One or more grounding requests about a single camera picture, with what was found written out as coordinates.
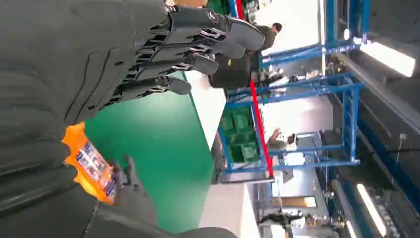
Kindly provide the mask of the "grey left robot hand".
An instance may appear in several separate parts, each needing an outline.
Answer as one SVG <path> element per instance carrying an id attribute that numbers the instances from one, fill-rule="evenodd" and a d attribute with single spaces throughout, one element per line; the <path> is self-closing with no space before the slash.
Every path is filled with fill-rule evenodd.
<path id="1" fill-rule="evenodd" d="M 120 102 L 186 95 L 173 72 L 212 75 L 212 54 L 263 42 L 246 21 L 163 0 L 1 1 L 1 237 L 174 237 L 114 205 L 113 167 L 67 162 L 65 131 Z"/>

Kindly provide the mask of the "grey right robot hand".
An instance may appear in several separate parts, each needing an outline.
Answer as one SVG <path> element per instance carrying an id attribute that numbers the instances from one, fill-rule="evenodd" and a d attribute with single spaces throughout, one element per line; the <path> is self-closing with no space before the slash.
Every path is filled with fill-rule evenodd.
<path id="1" fill-rule="evenodd" d="M 125 166 L 122 167 L 118 162 L 114 166 L 115 180 L 118 185 L 114 205 L 129 218 L 156 225 L 156 207 L 136 173 L 134 158 L 125 154 L 123 159 Z"/>

